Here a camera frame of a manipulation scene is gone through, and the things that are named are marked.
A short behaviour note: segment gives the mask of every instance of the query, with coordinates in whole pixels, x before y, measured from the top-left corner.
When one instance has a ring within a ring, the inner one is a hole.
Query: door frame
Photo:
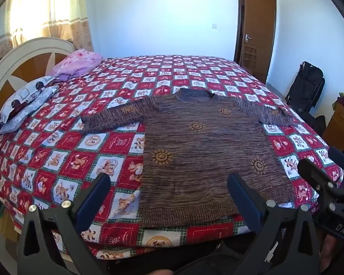
[[[274,50],[275,33],[276,33],[276,29],[277,29],[277,13],[278,13],[278,3],[276,3],[276,9],[275,9],[275,15],[274,15],[274,30],[273,30],[273,37],[272,37],[272,48],[271,48],[270,62],[269,62],[269,68],[267,71],[267,75],[269,73],[270,65],[272,63],[272,52]],[[241,33],[241,30],[244,30],[244,24],[245,24],[244,17],[245,17],[245,13],[244,12],[242,13],[242,0],[239,0],[236,49],[234,52],[234,61],[237,64],[239,64],[239,62],[241,60],[241,55],[242,55],[243,34]]]

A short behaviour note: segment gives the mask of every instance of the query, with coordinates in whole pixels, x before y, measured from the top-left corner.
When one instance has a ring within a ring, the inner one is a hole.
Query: brown sweater
[[[212,221],[237,213],[227,177],[238,173],[264,199],[294,192],[259,123],[293,125],[292,116],[241,98],[181,89],[82,117],[82,133],[134,122],[146,126],[139,212],[144,227]]]

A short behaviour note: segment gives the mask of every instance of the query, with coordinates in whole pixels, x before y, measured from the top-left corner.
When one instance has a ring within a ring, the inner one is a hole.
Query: door
[[[266,83],[276,23],[276,0],[239,0],[235,61]]]

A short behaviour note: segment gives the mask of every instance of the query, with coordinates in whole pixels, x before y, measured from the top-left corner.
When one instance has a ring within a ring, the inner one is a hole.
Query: sweater sleeve
[[[257,102],[251,102],[243,98],[236,97],[239,108],[248,116],[255,117],[263,124],[277,126],[297,125],[290,112],[283,110],[281,107],[272,109]]]
[[[81,134],[101,133],[118,127],[144,120],[153,112],[158,111],[155,97],[145,97],[123,105],[104,109],[100,113],[82,116],[84,124]]]

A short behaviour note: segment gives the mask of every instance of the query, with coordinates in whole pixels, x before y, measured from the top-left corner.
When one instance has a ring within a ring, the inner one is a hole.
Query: headboard
[[[0,60],[0,110],[9,97],[27,82],[43,77],[76,50],[66,40],[41,37],[29,40]]]

